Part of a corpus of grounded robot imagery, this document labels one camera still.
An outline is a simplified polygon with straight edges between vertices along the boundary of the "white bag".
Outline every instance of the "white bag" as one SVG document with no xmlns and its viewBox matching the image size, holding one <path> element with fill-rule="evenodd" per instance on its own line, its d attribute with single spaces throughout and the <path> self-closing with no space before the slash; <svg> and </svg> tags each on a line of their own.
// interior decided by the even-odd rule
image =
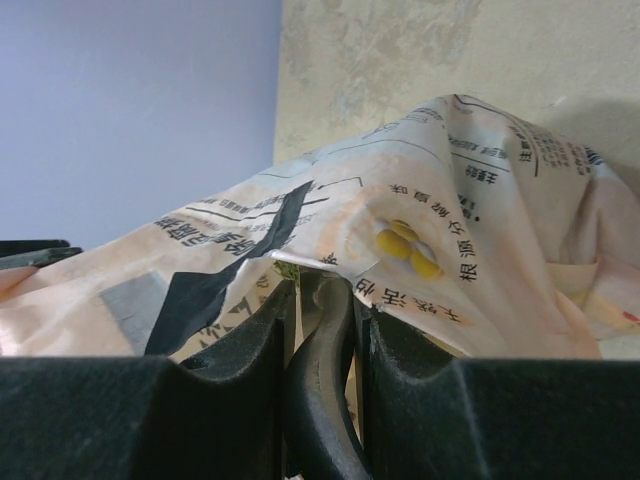
<svg viewBox="0 0 640 480">
<path fill-rule="evenodd" d="M 278 259 L 461 355 L 638 357 L 639 242 L 595 152 L 452 95 L 0 283 L 0 349 L 184 358 L 259 308 Z"/>
</svg>

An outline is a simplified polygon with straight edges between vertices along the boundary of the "curved black plastic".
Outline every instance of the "curved black plastic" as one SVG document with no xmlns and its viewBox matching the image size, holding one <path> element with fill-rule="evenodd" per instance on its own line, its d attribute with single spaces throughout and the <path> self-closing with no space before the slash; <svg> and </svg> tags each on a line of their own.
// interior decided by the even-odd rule
<svg viewBox="0 0 640 480">
<path fill-rule="evenodd" d="M 0 359 L 0 478 L 280 480 L 292 292 L 281 284 L 182 366 L 165 357 Z"/>
<path fill-rule="evenodd" d="M 351 287 L 328 279 L 317 298 L 320 323 L 285 373 L 287 447 L 305 480 L 370 479 L 344 397 L 355 344 Z"/>
<path fill-rule="evenodd" d="M 374 478 L 638 478 L 639 362 L 452 360 L 377 312 L 370 342 Z"/>
</svg>

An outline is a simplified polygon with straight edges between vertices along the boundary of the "black line print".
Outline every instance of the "black line print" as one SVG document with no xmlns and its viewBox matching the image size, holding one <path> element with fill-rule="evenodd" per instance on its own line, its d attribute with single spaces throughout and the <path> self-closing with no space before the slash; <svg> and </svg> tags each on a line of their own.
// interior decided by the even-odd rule
<svg viewBox="0 0 640 480">
<path fill-rule="evenodd" d="M 360 148 L 360 147 L 366 147 L 368 145 L 373 145 L 375 143 L 383 143 L 383 142 L 399 142 L 399 143 L 404 143 L 405 145 L 410 145 L 412 147 L 416 147 L 419 148 L 420 150 L 424 150 L 425 152 L 429 153 L 430 155 L 432 155 L 436 160 L 438 160 L 440 163 L 442 163 L 442 160 L 440 160 L 440 158 L 438 158 L 438 156 L 433 153 L 431 150 L 429 150 L 428 148 L 423 147 L 422 145 L 417 145 L 415 143 L 411 143 L 411 142 L 407 142 L 406 140 L 399 140 L 397 138 L 385 138 L 382 140 L 375 140 L 373 142 L 367 142 L 367 143 L 360 143 L 358 145 L 352 145 L 350 147 L 344 147 L 344 148 L 338 148 L 337 150 L 333 150 L 329 153 L 325 153 L 322 157 L 331 155 L 333 153 L 337 153 L 337 152 L 342 152 L 344 150 L 351 150 L 353 148 Z M 319 162 L 320 160 L 324 160 L 324 158 L 317 158 L 315 159 L 313 162 L 311 162 L 311 165 L 315 165 L 317 162 Z"/>
<path fill-rule="evenodd" d="M 498 114 L 498 115 L 500 115 L 501 117 L 504 117 L 504 118 L 506 118 L 507 120 L 509 120 L 510 122 L 514 123 L 514 124 L 515 124 L 519 129 L 520 129 L 520 130 L 522 130 L 522 134 L 523 134 L 523 135 L 525 135 L 525 136 L 527 137 L 527 140 L 529 141 L 529 145 L 533 146 L 533 147 L 536 149 L 536 170 L 535 170 L 535 172 L 534 172 L 533 176 L 534 176 L 534 177 L 537 177 L 537 176 L 538 176 L 538 162 L 539 162 L 539 157 L 540 157 L 539 152 L 537 151 L 537 149 L 538 149 L 538 145 L 537 145 L 535 142 L 533 142 L 533 141 L 531 140 L 531 138 L 530 138 L 530 137 L 529 137 L 529 135 L 527 134 L 527 129 L 526 129 L 526 128 L 524 128 L 522 125 L 520 125 L 520 124 L 518 123 L 518 119 L 517 119 L 516 117 L 513 117 L 513 116 L 511 116 L 511 115 L 509 115 L 509 114 L 507 114 L 507 113 L 504 113 L 504 112 L 499 112 L 499 111 L 494 110 L 494 109 L 489 108 L 489 107 L 485 107 L 484 105 L 478 105 L 477 103 L 465 102 L 465 101 L 464 101 L 464 100 L 462 100 L 458 95 L 455 95 L 455 94 L 454 94 L 453 96 L 455 97 L 455 99 L 456 99 L 457 101 L 459 101 L 459 102 L 460 102 L 461 104 L 463 104 L 463 105 L 469 105 L 469 106 L 473 106 L 473 107 L 480 107 L 480 108 L 482 108 L 482 109 L 484 109 L 484 110 L 487 110 L 487 111 L 489 111 L 489 112 L 497 113 L 497 114 Z"/>
<path fill-rule="evenodd" d="M 284 177 L 284 176 L 282 176 L 282 175 L 276 175 L 275 173 L 258 173 L 257 175 L 258 175 L 258 176 L 260 176 L 260 175 L 261 175 L 261 176 L 263 176 L 263 177 L 295 178 L 295 177 L 297 177 L 298 175 L 300 175 L 300 174 L 302 174 L 302 173 L 304 173 L 304 172 L 300 172 L 300 173 L 298 173 L 298 174 L 294 175 L 293 177 Z"/>
<path fill-rule="evenodd" d="M 475 160 L 475 159 L 473 159 L 473 158 L 465 157 L 464 155 L 460 155 L 460 154 L 458 154 L 458 153 L 453 153 L 453 152 L 451 152 L 451 155 L 455 155 L 456 157 L 464 158 L 464 159 L 466 159 L 466 160 L 469 160 L 470 162 L 480 163 L 480 164 L 482 164 L 482 165 L 484 165 L 484 166 L 486 166 L 486 167 L 496 168 L 496 169 L 498 169 L 498 170 L 502 170 L 503 172 L 507 172 L 507 173 L 510 173 L 510 172 L 511 172 L 511 170 L 508 170 L 508 169 L 506 169 L 506 168 L 498 167 L 498 166 L 496 166 L 496 165 L 491 165 L 490 163 L 481 162 L 480 160 Z"/>
<path fill-rule="evenodd" d="M 320 185 L 318 187 L 318 190 L 322 190 L 323 188 L 326 188 L 329 185 L 335 185 L 336 183 L 348 182 L 349 180 L 358 180 L 358 182 L 360 182 L 360 188 L 362 188 L 364 186 L 362 184 L 362 178 L 360 178 L 360 177 L 351 177 L 351 178 L 345 178 L 343 180 L 338 180 L 337 182 L 331 182 L 331 183 L 326 183 L 324 185 Z"/>
<path fill-rule="evenodd" d="M 319 198 L 318 200 L 311 200 L 310 202 L 304 202 L 302 204 L 302 206 L 306 207 L 307 205 L 313 205 L 314 203 L 326 202 L 327 200 L 329 200 L 329 197 Z M 264 216 L 267 216 L 267 215 L 276 215 L 278 213 L 278 212 L 263 212 L 260 215 L 254 215 L 253 217 L 232 218 L 232 217 L 227 217 L 226 215 L 223 215 L 223 214 L 218 213 L 218 212 L 212 212 L 211 210 L 205 210 L 204 208 L 184 207 L 184 209 L 185 210 L 192 210 L 194 212 L 208 213 L 210 215 L 215 215 L 216 217 L 226 218 L 227 220 L 231 220 L 233 222 L 242 222 L 243 220 L 255 220 L 256 218 L 259 218 L 259 217 L 264 217 Z"/>
</svg>

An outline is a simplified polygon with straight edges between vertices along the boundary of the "yellow dots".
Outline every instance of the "yellow dots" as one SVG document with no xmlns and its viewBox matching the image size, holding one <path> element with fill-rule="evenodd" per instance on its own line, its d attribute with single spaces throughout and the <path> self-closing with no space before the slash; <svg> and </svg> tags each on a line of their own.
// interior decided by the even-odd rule
<svg viewBox="0 0 640 480">
<path fill-rule="evenodd" d="M 377 218 L 373 221 L 373 228 L 378 248 L 394 257 L 390 261 L 396 268 L 432 281 L 444 276 L 433 249 L 420 240 L 407 222 Z"/>
<path fill-rule="evenodd" d="M 411 229 L 409 224 L 402 220 L 394 220 L 391 222 L 391 229 L 409 242 L 417 242 L 420 240 L 418 234 Z"/>
<path fill-rule="evenodd" d="M 411 252 L 411 266 L 418 275 L 425 278 L 439 278 L 441 276 L 440 267 L 422 255 L 418 250 Z"/>
<path fill-rule="evenodd" d="M 392 230 L 382 230 L 376 235 L 376 243 L 389 255 L 406 259 L 411 255 L 411 244 Z"/>
</svg>

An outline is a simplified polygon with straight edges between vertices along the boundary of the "black stripe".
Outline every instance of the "black stripe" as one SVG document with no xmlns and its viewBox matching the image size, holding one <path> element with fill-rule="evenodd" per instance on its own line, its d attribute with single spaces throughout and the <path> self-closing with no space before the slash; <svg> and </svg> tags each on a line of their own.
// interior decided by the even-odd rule
<svg viewBox="0 0 640 480">
<path fill-rule="evenodd" d="M 244 257 L 218 273 L 176 272 L 173 275 L 145 355 L 171 355 L 192 335 L 218 319 L 227 286 L 235 279 L 242 263 L 281 248 L 291 236 L 310 187 L 308 182 L 285 195 L 269 231 Z"/>
<path fill-rule="evenodd" d="M 418 145 L 418 144 L 415 144 L 415 143 L 407 142 L 406 140 L 400 140 L 400 139 L 397 139 L 397 138 L 385 138 L 385 139 L 382 139 L 382 140 L 376 140 L 376 141 L 374 141 L 374 142 L 360 143 L 360 144 L 358 144 L 358 145 L 352 145 L 352 146 L 350 146 L 350 147 L 338 148 L 338 149 L 333 150 L 333 151 L 331 151 L 331 152 L 329 152 L 329 153 L 325 153 L 324 155 L 322 155 L 322 157 L 320 157 L 320 158 L 318 158 L 318 159 L 314 160 L 314 161 L 312 162 L 312 165 L 315 165 L 317 162 L 319 162 L 320 160 L 322 160 L 322 159 L 323 159 L 323 157 L 324 157 L 325 155 L 331 155 L 331 154 L 333 154 L 333 153 L 342 152 L 342 151 L 344 151 L 344 150 L 351 150 L 351 149 L 354 149 L 354 148 L 366 147 L 366 146 L 368 146 L 368 145 L 374 145 L 374 144 L 376 144 L 376 143 L 383 143 L 383 142 L 399 142 L 399 143 L 404 143 L 405 145 L 409 145 L 409 146 L 411 146 L 411 147 L 419 148 L 420 150 L 424 150 L 425 152 L 427 152 L 427 153 L 429 153 L 429 154 L 433 155 L 433 156 L 435 157 L 435 159 L 436 159 L 436 160 L 438 160 L 439 162 L 442 162 L 442 160 L 440 160 L 440 159 L 438 158 L 438 156 L 437 156 L 435 153 L 433 153 L 433 152 L 432 152 L 431 150 L 429 150 L 428 148 L 423 147 L 422 145 Z"/>
<path fill-rule="evenodd" d="M 300 173 L 295 174 L 293 177 L 283 177 L 282 175 L 276 175 L 275 173 L 259 173 L 258 176 L 263 176 L 263 177 L 276 177 L 276 178 L 295 178 L 298 175 L 300 175 Z"/>
<path fill-rule="evenodd" d="M 302 206 L 306 207 L 307 205 L 313 205 L 314 203 L 326 202 L 327 200 L 329 200 L 329 197 L 319 198 L 318 200 L 311 200 L 310 202 L 305 202 L 305 203 L 302 204 Z M 184 207 L 184 209 L 185 210 L 192 210 L 194 212 L 208 213 L 210 215 L 215 215 L 216 217 L 226 218 L 227 220 L 231 220 L 233 222 L 241 222 L 243 220 L 255 220 L 256 218 L 264 217 L 266 215 L 277 215 L 278 214 L 278 212 L 264 212 L 264 213 L 261 213 L 260 215 L 255 215 L 253 217 L 233 218 L 233 217 L 227 217 L 226 215 L 222 215 L 221 213 L 214 212 L 212 210 L 206 210 L 204 208 Z"/>
<path fill-rule="evenodd" d="M 364 186 L 362 184 L 362 177 L 351 177 L 351 178 L 343 178 L 342 180 L 338 180 L 337 182 L 325 183 L 324 185 L 320 185 L 318 187 L 318 190 L 321 190 L 321 189 L 323 189 L 325 187 L 328 187 L 330 185 L 336 185 L 338 183 L 348 182 L 349 180 L 358 180 L 358 182 L 360 183 L 360 188 L 362 188 Z"/>
</svg>

